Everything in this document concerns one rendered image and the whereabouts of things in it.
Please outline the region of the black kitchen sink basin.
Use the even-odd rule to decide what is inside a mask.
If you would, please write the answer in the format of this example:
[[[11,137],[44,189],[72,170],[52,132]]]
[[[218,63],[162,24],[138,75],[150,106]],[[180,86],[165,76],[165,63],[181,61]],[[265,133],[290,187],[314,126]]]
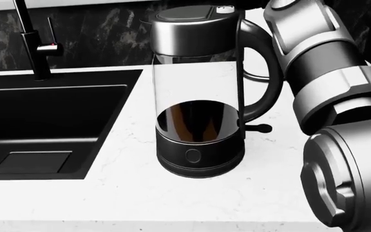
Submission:
[[[141,73],[0,75],[0,180],[83,179]]]

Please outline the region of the black kitchen faucet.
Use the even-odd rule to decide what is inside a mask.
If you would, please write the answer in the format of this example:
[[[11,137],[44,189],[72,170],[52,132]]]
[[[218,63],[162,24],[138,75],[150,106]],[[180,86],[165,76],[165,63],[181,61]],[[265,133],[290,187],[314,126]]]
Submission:
[[[64,48],[57,41],[52,18],[47,17],[52,42],[43,44],[39,32],[33,28],[24,0],[12,0],[23,31],[20,33],[34,74],[35,81],[45,81],[51,76],[48,56],[62,56]]]

